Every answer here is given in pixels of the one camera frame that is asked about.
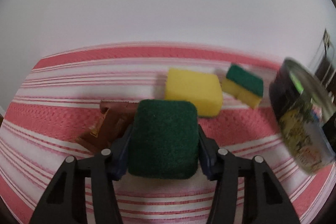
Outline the red candy packet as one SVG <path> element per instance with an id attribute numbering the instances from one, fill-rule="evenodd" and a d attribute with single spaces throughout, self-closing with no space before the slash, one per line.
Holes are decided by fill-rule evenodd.
<path id="1" fill-rule="evenodd" d="M 138 102 L 100 102 L 100 118 L 86 132 L 76 138 L 76 142 L 91 153 L 109 148 L 121 138 L 133 123 Z"/>

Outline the wall power socket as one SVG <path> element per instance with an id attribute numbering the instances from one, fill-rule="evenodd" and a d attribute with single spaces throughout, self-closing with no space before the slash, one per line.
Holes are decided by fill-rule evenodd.
<path id="1" fill-rule="evenodd" d="M 325 29 L 323 33 L 323 45 L 326 50 L 331 47 L 330 34 L 328 33 L 327 29 Z"/>

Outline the far yellow green sponge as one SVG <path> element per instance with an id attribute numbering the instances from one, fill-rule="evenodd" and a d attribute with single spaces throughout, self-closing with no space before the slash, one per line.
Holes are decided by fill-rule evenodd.
<path id="1" fill-rule="evenodd" d="M 262 101 L 264 82 L 261 77 L 232 64 L 222 80 L 222 91 L 255 109 Z"/>

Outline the red white striped tablecloth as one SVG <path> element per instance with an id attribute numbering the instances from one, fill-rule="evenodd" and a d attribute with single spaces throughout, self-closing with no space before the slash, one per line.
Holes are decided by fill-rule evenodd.
<path id="1" fill-rule="evenodd" d="M 42 58 L 16 92 L 1 124 L 1 198 L 19 223 L 28 223 L 52 176 L 69 156 L 90 152 L 76 138 L 100 118 L 107 101 L 161 99 L 170 68 L 215 73 L 231 63 L 274 79 L 280 61 L 215 46 L 122 43 Z M 335 186 L 335 166 L 303 172 L 288 153 L 264 96 L 251 109 L 230 96 L 220 114 L 200 119 L 207 136 L 234 155 L 262 156 L 282 183 L 302 223 L 310 223 Z"/>

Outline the green-top yellow sponge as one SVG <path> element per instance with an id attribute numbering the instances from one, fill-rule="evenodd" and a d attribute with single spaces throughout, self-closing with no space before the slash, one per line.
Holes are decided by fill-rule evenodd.
<path id="1" fill-rule="evenodd" d="M 198 113 L 187 101 L 142 100 L 129 143 L 128 171 L 185 180 L 198 169 Z"/>

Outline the yellow sponge at back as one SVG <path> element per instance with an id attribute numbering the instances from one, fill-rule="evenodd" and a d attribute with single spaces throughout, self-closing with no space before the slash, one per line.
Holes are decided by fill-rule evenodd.
<path id="1" fill-rule="evenodd" d="M 221 111 L 223 93 L 215 74 L 170 68 L 165 100 L 191 102 L 200 117 L 215 117 Z"/>

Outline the round cookie tin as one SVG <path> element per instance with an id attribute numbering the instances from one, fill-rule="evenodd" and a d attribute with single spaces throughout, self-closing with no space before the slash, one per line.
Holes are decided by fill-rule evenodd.
<path id="1" fill-rule="evenodd" d="M 306 173 L 335 162 L 335 105 L 317 77 L 286 58 L 269 99 L 283 142 Z"/>

